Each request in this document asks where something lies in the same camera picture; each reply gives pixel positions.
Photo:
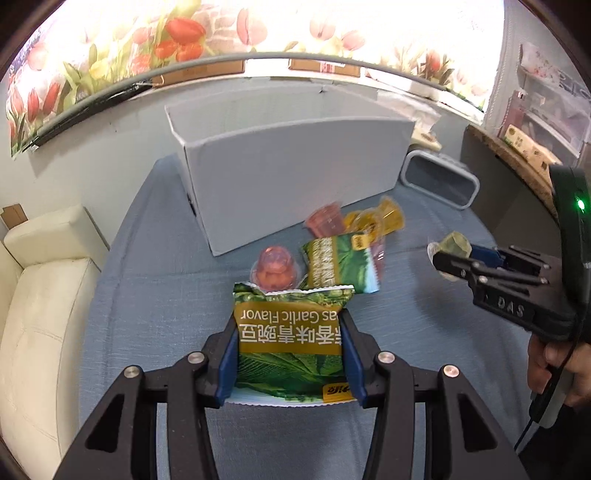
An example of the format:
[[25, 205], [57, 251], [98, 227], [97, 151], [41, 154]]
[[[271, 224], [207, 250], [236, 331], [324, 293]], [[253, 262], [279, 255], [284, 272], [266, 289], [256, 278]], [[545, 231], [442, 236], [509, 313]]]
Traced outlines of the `green peas garlic snack bag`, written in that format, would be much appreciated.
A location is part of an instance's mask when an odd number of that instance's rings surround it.
[[264, 407], [313, 407], [353, 401], [342, 366], [339, 313], [352, 286], [233, 288], [238, 375], [229, 401]]

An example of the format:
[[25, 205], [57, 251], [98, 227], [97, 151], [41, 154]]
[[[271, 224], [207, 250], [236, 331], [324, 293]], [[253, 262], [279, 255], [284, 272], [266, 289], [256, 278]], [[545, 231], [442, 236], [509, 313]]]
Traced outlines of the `grey white bluetooth speaker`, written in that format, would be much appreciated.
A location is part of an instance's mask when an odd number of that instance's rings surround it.
[[407, 154], [400, 180], [457, 210], [471, 207], [480, 191], [480, 180], [466, 165], [448, 155], [423, 149]]

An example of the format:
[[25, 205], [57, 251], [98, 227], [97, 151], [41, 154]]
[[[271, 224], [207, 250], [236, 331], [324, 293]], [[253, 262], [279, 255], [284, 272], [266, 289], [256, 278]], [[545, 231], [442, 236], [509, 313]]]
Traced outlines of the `orange yellow jelly cup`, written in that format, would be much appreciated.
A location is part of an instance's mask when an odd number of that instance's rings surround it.
[[346, 232], [363, 232], [370, 247], [380, 246], [385, 237], [402, 230], [406, 220], [400, 205], [391, 196], [383, 195], [375, 208], [349, 212], [344, 219]]

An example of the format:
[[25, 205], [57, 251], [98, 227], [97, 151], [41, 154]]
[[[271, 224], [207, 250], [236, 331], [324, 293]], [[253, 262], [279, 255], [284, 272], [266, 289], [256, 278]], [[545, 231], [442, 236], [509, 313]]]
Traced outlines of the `small yellow patterned box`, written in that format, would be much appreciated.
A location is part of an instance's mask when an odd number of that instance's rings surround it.
[[549, 176], [552, 165], [562, 164], [552, 151], [535, 142], [513, 124], [507, 127], [503, 140], [542, 176]]

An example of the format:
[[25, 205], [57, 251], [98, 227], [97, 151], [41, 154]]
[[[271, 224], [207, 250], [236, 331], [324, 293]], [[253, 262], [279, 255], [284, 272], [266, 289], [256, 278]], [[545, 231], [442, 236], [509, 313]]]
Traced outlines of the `pink jelly cup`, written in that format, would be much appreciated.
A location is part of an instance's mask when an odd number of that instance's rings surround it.
[[341, 205], [334, 202], [318, 208], [305, 219], [304, 226], [311, 231], [315, 238], [341, 235], [346, 231]]

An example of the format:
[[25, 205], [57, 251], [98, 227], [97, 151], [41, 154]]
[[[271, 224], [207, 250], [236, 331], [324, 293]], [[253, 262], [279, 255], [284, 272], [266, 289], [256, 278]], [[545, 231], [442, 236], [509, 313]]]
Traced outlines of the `blue fabric table cover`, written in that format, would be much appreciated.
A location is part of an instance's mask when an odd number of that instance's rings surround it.
[[[457, 210], [404, 186], [394, 200], [406, 224], [387, 239], [379, 289], [356, 294], [348, 309], [362, 332], [407, 363], [452, 364], [467, 377], [505, 435], [515, 441], [528, 417], [528, 334], [473, 302], [463, 281], [444, 278], [428, 247], [458, 232], [490, 247], [492, 235], [470, 210]], [[135, 196], [91, 302], [80, 367], [79, 416], [86, 419], [130, 365], [173, 365], [238, 317], [246, 380], [207, 414], [223, 479], [359, 479], [375, 414], [356, 401], [325, 403], [322, 387], [339, 378], [329, 358], [335, 314], [304, 308], [288, 292], [263, 295], [249, 282], [264, 248], [295, 261], [311, 240], [301, 225], [213, 256], [182, 185], [175, 158], [157, 161]]]

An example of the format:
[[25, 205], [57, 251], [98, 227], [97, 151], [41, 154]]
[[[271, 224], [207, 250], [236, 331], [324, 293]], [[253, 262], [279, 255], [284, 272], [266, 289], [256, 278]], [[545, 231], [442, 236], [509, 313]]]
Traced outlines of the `clear plastic drawer organizer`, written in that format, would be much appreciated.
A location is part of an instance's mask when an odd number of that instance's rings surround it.
[[503, 46], [484, 127], [498, 136], [511, 115], [562, 163], [581, 162], [590, 139], [590, 93], [564, 49], [529, 41]]

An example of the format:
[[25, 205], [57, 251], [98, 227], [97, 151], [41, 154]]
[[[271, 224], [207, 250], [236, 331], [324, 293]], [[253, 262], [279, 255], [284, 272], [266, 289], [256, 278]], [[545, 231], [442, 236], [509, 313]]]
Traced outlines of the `red jelly cup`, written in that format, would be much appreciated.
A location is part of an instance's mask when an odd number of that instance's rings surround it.
[[286, 247], [273, 245], [263, 249], [250, 270], [249, 280], [263, 291], [296, 288], [303, 279], [301, 267]]

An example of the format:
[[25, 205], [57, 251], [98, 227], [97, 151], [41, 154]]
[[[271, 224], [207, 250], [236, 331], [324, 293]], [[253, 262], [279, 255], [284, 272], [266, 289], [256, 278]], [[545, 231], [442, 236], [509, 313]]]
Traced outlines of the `cream leather sofa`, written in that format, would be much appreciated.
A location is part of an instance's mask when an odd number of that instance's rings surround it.
[[1, 441], [50, 479], [79, 430], [79, 369], [108, 248], [86, 209], [54, 211], [1, 241]]

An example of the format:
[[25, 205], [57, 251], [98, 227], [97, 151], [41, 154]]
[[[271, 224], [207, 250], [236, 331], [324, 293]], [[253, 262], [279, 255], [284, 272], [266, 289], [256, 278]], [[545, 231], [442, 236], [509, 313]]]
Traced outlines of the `white cardboard storage box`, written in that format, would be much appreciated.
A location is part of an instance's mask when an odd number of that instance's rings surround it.
[[199, 95], [164, 109], [181, 178], [221, 256], [394, 188], [414, 123], [335, 86], [273, 85]]

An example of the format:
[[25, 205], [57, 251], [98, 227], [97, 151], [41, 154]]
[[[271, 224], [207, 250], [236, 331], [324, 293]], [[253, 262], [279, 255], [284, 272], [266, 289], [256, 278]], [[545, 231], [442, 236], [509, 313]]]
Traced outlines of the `brown cardboard piece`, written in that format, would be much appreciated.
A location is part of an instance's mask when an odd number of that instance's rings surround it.
[[1, 219], [5, 227], [10, 230], [26, 222], [28, 217], [20, 204], [13, 204], [1, 208]]

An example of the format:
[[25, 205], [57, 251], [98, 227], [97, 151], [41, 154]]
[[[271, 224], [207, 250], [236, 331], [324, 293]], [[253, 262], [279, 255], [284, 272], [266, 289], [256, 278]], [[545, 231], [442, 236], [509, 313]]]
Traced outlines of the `grey wall ledge rail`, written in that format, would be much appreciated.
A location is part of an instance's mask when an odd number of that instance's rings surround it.
[[388, 76], [384, 81], [387, 87], [402, 90], [402, 81], [406, 79], [410, 82], [406, 90], [416, 96], [441, 101], [461, 113], [468, 107], [480, 112], [484, 110], [466, 95], [436, 81], [385, 65], [327, 55], [315, 57], [304, 52], [255, 52], [191, 60], [134, 75], [114, 84], [103, 78], [96, 79], [91, 74], [80, 75], [78, 70], [67, 64], [65, 85], [61, 87], [52, 83], [48, 90], [51, 111], [39, 110], [34, 121], [28, 120], [27, 113], [13, 117], [17, 142], [14, 152], [18, 154], [39, 148], [83, 120], [146, 91], [194, 80], [242, 75], [246, 72], [246, 63], [253, 61], [280, 62], [283, 69], [290, 71], [356, 79], [379, 72]]

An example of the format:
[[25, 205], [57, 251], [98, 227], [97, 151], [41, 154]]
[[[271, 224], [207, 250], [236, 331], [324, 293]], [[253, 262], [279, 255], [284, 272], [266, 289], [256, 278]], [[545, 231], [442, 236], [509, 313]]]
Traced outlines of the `tulip flower wall poster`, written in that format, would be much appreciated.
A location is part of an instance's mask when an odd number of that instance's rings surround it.
[[485, 110], [504, 30], [500, 1], [66, 1], [6, 74], [9, 151], [78, 102], [176, 63], [304, 53], [381, 65]]

